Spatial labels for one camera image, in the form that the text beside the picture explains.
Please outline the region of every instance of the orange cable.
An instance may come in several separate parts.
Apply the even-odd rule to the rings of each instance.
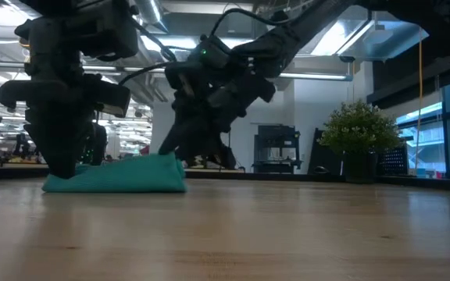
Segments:
[[[416,175],[418,175],[418,154],[420,151],[421,108],[423,107],[423,30],[420,27],[420,110],[418,111],[418,130],[416,132]]]

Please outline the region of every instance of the green towel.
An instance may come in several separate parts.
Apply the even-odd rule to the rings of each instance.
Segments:
[[[185,192],[185,171],[174,154],[126,158],[101,166],[80,165],[65,180],[49,175],[46,192]]]

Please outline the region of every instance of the black cable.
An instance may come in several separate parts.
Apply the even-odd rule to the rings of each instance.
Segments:
[[[143,69],[137,70],[137,71],[133,72],[132,74],[124,77],[118,84],[120,86],[123,86],[129,79],[132,79],[132,78],[134,78],[134,77],[136,77],[138,75],[141,75],[141,74],[146,73],[148,71],[151,71],[153,69],[158,69],[158,68],[161,68],[161,67],[170,66],[170,65],[172,65],[174,63],[175,62],[162,62],[162,63],[158,63],[158,64],[153,65],[153,66],[144,67]]]
[[[173,54],[171,50],[169,50],[163,43],[161,43],[161,41],[157,39],[156,36],[148,32],[143,26],[141,26],[137,22],[137,20],[132,18],[131,23],[138,29],[138,31],[140,31],[141,34],[145,35],[148,39],[156,43],[161,48],[161,54],[165,59],[171,62],[176,62],[177,57],[175,56],[175,54]]]
[[[230,4],[234,4],[234,5],[236,5],[239,9],[242,9],[242,7],[240,7],[239,4],[237,4],[236,2],[228,2],[228,3],[225,5],[225,7],[223,7],[222,13],[224,13],[225,11],[227,11],[227,7],[228,7],[228,5],[230,5]]]
[[[223,19],[225,19],[226,16],[228,16],[229,14],[231,14],[233,12],[241,13],[241,14],[249,16],[255,20],[258,20],[261,23],[268,24],[271,26],[280,26],[280,25],[288,23],[290,21],[290,20],[283,20],[280,22],[274,22],[272,20],[263,19],[261,16],[258,16],[253,12],[249,12],[249,11],[246,11],[243,9],[233,8],[233,9],[227,10],[220,16],[220,18],[216,21],[215,26],[212,28],[209,36],[213,36],[215,34],[216,30],[218,29],[218,27],[220,26],[220,23],[222,23]]]

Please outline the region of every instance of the table surface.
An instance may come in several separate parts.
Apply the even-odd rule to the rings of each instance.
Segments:
[[[450,280],[450,192],[189,180],[186,194],[0,181],[0,280]]]

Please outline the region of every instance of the green plant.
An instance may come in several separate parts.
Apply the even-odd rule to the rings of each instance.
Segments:
[[[325,125],[327,130],[317,141],[338,154],[382,152],[401,143],[395,119],[361,100],[343,103]]]

